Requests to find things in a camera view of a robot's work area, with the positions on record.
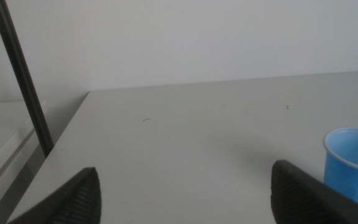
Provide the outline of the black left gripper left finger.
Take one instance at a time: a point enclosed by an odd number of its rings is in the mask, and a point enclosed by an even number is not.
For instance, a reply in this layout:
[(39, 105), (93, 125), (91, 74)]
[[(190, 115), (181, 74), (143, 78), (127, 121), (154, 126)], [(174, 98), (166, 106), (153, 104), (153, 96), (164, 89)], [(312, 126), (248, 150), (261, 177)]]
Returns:
[(99, 224), (101, 189), (94, 167), (86, 167), (9, 224)]

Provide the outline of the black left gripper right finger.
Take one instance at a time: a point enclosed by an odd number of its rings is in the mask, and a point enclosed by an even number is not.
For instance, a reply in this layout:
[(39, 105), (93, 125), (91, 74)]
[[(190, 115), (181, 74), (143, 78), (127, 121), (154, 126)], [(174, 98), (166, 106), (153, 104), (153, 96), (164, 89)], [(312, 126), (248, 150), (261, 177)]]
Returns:
[(358, 203), (286, 160), (272, 166), (270, 206), (276, 223), (358, 224)]

